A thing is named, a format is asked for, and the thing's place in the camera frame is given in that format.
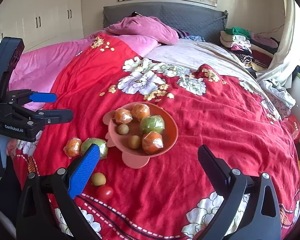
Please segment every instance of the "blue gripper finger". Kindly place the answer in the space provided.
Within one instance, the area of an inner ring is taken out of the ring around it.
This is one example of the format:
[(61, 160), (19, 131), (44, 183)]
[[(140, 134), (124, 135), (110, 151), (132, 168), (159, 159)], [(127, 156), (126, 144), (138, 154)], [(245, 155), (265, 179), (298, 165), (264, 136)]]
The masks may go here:
[(87, 182), (100, 159), (99, 146), (92, 144), (82, 158), (84, 159), (69, 179), (68, 193), (72, 199), (74, 199), (75, 196), (80, 195), (87, 185)]
[(29, 96), (33, 102), (54, 103), (57, 100), (56, 94), (53, 93), (33, 93)]

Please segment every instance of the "metal screw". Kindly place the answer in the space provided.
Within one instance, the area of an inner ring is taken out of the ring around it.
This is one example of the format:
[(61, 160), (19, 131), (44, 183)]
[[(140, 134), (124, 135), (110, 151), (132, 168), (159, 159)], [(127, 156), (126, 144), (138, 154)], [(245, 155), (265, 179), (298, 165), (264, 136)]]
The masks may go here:
[(33, 179), (34, 176), (35, 176), (35, 173), (34, 173), (34, 172), (31, 172), (31, 173), (29, 173), (28, 178), (29, 178), (29, 179)]
[(268, 173), (262, 173), (262, 177), (264, 177), (265, 179), (269, 179), (270, 178), (270, 176), (269, 176), (269, 174)]
[(232, 173), (233, 173), (234, 175), (240, 175), (240, 174), (241, 174), (241, 171), (239, 171), (238, 169), (233, 169), (233, 170), (232, 170)]
[(66, 173), (66, 169), (65, 168), (60, 168), (60, 169), (57, 170), (57, 173), (59, 175), (65, 174)]

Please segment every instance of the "cherry tomato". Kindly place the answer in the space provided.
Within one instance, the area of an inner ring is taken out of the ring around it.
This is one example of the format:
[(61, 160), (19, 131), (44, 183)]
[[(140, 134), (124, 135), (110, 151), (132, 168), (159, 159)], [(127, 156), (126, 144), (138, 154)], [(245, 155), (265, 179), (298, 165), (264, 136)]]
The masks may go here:
[(97, 189), (97, 197), (103, 200), (108, 200), (113, 196), (113, 188), (108, 185), (100, 186)]

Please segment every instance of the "gray upholstered headboard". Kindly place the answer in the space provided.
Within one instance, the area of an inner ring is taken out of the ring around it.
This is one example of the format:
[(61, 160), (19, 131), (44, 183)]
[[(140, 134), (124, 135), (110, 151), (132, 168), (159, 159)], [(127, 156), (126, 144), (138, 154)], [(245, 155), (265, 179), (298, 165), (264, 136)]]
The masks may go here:
[(121, 21), (138, 12), (144, 16), (155, 16), (166, 25), (188, 31), (190, 35), (203, 36), (206, 41), (220, 44), (220, 31), (227, 22), (227, 11), (220, 12), (202, 6), (175, 2), (136, 2), (103, 8), (103, 27)]

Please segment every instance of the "wall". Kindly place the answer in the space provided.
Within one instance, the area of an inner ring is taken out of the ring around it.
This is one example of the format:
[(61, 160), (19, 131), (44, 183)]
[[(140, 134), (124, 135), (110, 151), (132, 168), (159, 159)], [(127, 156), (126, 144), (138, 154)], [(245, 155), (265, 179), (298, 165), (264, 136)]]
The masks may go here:
[[(117, 0), (82, 0), (84, 35), (87, 36), (96, 30), (102, 29), (102, 10), (104, 6), (142, 1), (182, 2), (219, 11), (227, 10), (229, 12), (228, 27), (240, 26), (254, 33), (269, 32), (284, 24), (283, 0), (218, 0), (217, 7), (183, 0), (132, 0), (127, 2), (117, 2)], [(280, 39), (282, 29), (271, 36)]]

